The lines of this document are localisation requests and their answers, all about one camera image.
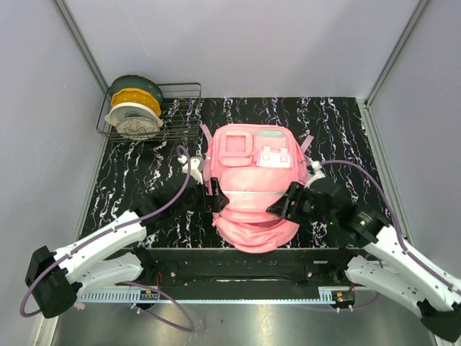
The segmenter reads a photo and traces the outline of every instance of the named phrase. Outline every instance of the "white plate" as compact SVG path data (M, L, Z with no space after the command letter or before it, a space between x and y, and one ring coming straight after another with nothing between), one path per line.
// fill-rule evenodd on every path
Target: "white plate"
M127 117L145 117L156 122L156 125L161 128L164 122L145 105L135 102L123 102L114 106L110 113L104 117L110 125L117 126L118 123Z
M117 124L116 130L122 137L145 141L155 137L160 127L156 121L146 117L126 117Z

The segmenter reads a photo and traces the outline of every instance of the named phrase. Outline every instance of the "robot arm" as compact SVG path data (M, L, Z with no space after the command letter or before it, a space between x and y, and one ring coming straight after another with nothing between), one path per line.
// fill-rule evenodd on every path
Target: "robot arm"
M322 221L353 247L381 259L381 268L348 254L336 269L347 278L397 301L431 332L454 342L461 335L461 280L437 267L404 239L386 217L351 202L349 191L325 177L318 162L306 186L292 182L268 213L295 223Z
M201 158L190 159L191 177L198 177ZM50 252L41 247L32 254L27 271L26 284L31 286L46 270L55 266L32 291L40 311L45 318L52 318L71 308L79 299L93 290L98 290L123 281L150 281L155 272L155 263L147 250L136 248L121 257L104 260L117 250L146 238L152 227L166 218L180 215L197 205L204 205L202 181L189 179L184 192L176 202L152 218L150 215L167 204L184 184L184 176L177 176L166 182L152 195L136 203L130 210L93 234Z

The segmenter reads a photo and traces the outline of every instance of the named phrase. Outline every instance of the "yellow plate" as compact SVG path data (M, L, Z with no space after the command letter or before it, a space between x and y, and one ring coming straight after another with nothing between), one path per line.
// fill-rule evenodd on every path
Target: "yellow plate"
M156 98L144 90L136 88L122 89L118 93L114 94L114 96L112 96L110 105L114 107L120 103L125 102L140 103L146 107L149 107L158 116L161 114L160 104Z

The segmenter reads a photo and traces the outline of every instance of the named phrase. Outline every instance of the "backpack strap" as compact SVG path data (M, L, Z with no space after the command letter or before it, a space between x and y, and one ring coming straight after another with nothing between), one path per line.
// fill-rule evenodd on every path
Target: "backpack strap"
M210 129L205 124L201 124L200 128L202 129L203 134L205 135L205 138L207 139L208 148L209 148L211 144L211 139L212 139Z
M303 141L303 144L301 144L301 151L303 152L303 154L305 154L305 152L308 150L310 144L312 143L314 139L314 136L311 136L311 135L308 135L305 140Z

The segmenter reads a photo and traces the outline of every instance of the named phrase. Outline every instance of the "pink backpack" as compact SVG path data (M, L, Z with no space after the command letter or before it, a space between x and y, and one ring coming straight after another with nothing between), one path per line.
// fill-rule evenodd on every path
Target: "pink backpack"
M210 189L210 178L218 178L229 199L220 213L213 213L222 238L251 253L272 251L291 240L299 226L266 209L291 182L308 181L304 152L313 137L299 146L288 129L275 125L230 124L212 138L206 126L202 129L208 140L205 186Z

